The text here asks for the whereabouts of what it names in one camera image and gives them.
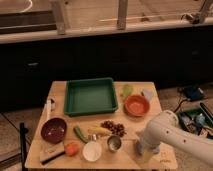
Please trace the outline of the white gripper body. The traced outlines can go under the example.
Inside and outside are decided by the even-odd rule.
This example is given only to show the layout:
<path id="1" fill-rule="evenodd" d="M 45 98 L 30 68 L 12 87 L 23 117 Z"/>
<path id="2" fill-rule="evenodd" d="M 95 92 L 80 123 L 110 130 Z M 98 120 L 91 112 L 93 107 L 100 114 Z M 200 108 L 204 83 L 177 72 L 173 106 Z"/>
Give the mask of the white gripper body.
<path id="1" fill-rule="evenodd" d="M 141 144 L 137 144 L 136 152 L 141 157 L 142 163 L 148 163 L 153 156 L 160 152 L 160 148 L 144 148 Z"/>

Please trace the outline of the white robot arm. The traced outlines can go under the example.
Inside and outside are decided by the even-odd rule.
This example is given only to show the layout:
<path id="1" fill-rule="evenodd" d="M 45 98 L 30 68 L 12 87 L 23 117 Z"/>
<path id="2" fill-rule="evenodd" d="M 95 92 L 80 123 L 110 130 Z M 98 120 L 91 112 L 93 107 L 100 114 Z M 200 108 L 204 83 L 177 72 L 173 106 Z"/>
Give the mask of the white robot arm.
<path id="1" fill-rule="evenodd" d="M 160 152 L 161 143 L 178 148 L 213 167 L 213 140 L 183 131 L 176 127 L 178 117 L 171 110 L 164 110 L 151 119 L 139 140 L 136 152 L 147 163 Z"/>

